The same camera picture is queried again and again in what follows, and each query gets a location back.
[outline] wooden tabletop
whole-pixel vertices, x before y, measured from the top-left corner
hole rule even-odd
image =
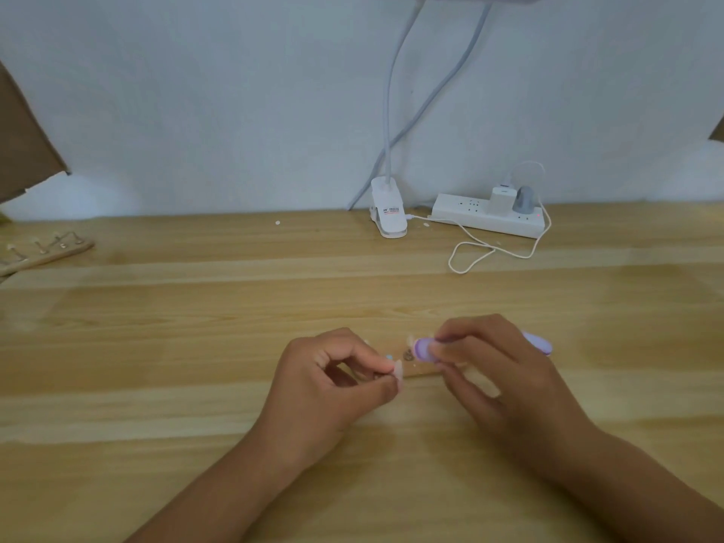
[[[0,284],[0,538],[122,540],[249,429],[293,337],[348,326],[384,353],[492,312],[553,343],[596,422],[724,504],[724,205],[550,212],[532,259],[495,254],[466,276],[447,267],[458,228],[414,220],[387,240],[363,211],[0,227],[0,244],[70,228],[98,243]],[[358,423],[249,540],[610,536],[429,376]]]

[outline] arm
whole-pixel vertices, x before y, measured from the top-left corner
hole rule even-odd
[[[340,362],[368,381],[358,384]],[[295,339],[279,360],[254,427],[126,543],[237,543],[351,423],[397,395],[393,376],[374,379],[393,369],[348,329]]]
[[[724,511],[639,448],[598,429],[549,358],[499,315],[455,319],[431,352],[482,430],[533,472],[583,503],[631,543],[724,540]],[[451,363],[468,361],[491,397]]]

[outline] person's left hand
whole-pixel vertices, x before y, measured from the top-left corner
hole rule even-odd
[[[338,364],[368,381],[357,383]],[[301,473],[329,453],[351,423],[397,396],[393,370],[391,360],[348,328],[294,339],[248,438],[261,453]]]

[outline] forearm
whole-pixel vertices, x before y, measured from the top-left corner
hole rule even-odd
[[[563,485],[631,543],[724,539],[724,511],[639,448],[602,433]]]
[[[238,543],[298,474],[259,447],[249,434],[127,543]]]

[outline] purple object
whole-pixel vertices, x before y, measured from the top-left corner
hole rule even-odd
[[[550,356],[550,354],[553,352],[553,345],[543,339],[543,337],[538,337],[537,335],[527,333],[526,331],[523,332],[523,336],[528,339],[528,342],[531,345],[536,347],[546,356]],[[437,358],[435,356],[432,356],[432,354],[428,350],[430,343],[432,343],[434,340],[435,339],[432,339],[432,337],[423,337],[422,339],[418,339],[417,341],[415,341],[415,344],[412,347],[412,352],[413,355],[415,355],[415,358],[417,358],[421,362],[437,362]]]

